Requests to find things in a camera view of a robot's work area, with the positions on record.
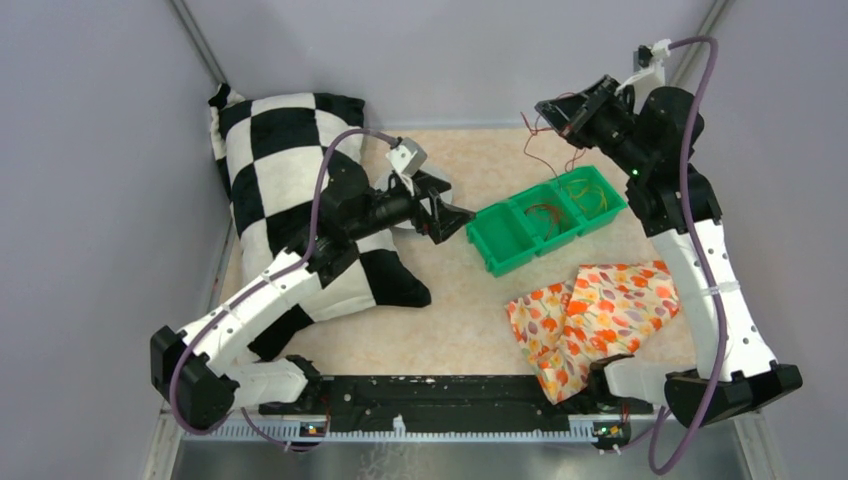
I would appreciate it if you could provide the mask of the grey perforated cable spool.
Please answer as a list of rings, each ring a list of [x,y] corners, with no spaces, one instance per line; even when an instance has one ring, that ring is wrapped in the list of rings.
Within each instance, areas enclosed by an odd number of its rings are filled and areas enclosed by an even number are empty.
[[[392,170],[388,170],[384,172],[376,181],[375,188],[380,191],[387,191],[390,187],[389,180],[390,177],[394,173]],[[452,184],[450,184],[449,176],[437,166],[423,166],[418,172],[416,172],[412,179],[417,184],[421,184],[424,181],[435,180],[436,188],[439,192],[440,198],[448,203],[452,203],[454,199],[454,189]],[[432,213],[432,209],[429,206],[429,202],[425,199],[421,201],[421,205],[425,208],[428,213]],[[411,220],[403,221],[399,224],[391,227],[393,230],[398,231],[413,231],[414,226],[411,223]]]

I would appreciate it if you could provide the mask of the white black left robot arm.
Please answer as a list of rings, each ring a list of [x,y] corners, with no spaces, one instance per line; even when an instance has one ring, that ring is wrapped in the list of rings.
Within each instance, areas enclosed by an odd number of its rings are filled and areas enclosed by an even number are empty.
[[[357,241],[410,221],[439,244],[476,214],[442,200],[451,185],[426,173],[395,175],[386,190],[365,180],[331,179],[313,200],[309,224],[275,260],[205,317],[150,339],[151,383],[178,424],[206,435],[234,410],[286,403],[297,413],[319,404],[320,386],[290,360],[237,364],[287,312],[329,287],[359,258]]]

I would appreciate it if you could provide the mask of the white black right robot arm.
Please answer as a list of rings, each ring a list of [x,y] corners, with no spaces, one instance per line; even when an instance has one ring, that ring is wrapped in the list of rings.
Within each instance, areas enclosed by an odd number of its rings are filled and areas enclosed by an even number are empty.
[[[779,361],[761,336],[730,262],[719,202],[690,163],[704,127],[698,102],[660,86],[637,106],[631,87],[604,76],[535,106],[566,142],[600,150],[627,175],[627,203],[670,273],[695,342],[691,367],[630,355],[606,361],[586,385],[587,400],[612,412],[640,399],[694,428],[760,409],[803,384],[799,368]]]

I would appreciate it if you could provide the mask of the black white checkered pillow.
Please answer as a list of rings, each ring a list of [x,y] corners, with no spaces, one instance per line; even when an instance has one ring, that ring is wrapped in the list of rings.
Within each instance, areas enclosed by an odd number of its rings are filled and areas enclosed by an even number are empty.
[[[242,249],[242,278],[265,270],[310,220],[319,168],[330,143],[364,124],[362,99],[331,93],[249,100],[227,84],[209,100],[210,139]],[[402,263],[383,230],[357,243],[359,258],[328,287],[287,311],[248,348],[276,359],[296,333],[374,306],[423,308],[428,287]]]

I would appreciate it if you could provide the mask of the floral orange cloth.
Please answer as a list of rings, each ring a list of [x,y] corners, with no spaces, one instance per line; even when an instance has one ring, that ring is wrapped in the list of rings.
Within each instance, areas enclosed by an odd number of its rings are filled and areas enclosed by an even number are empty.
[[[589,367],[635,353],[680,310],[663,261],[582,265],[505,306],[522,355],[550,403],[585,390]]]

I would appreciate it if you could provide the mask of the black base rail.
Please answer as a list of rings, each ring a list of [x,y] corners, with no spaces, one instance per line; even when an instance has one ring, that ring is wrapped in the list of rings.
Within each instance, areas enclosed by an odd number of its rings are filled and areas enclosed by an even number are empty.
[[[582,391],[551,403],[533,375],[324,376],[294,403],[265,403],[263,416],[316,415],[333,433],[382,432],[400,417],[413,433],[565,432],[580,415],[620,417],[653,408],[641,400],[601,399]]]

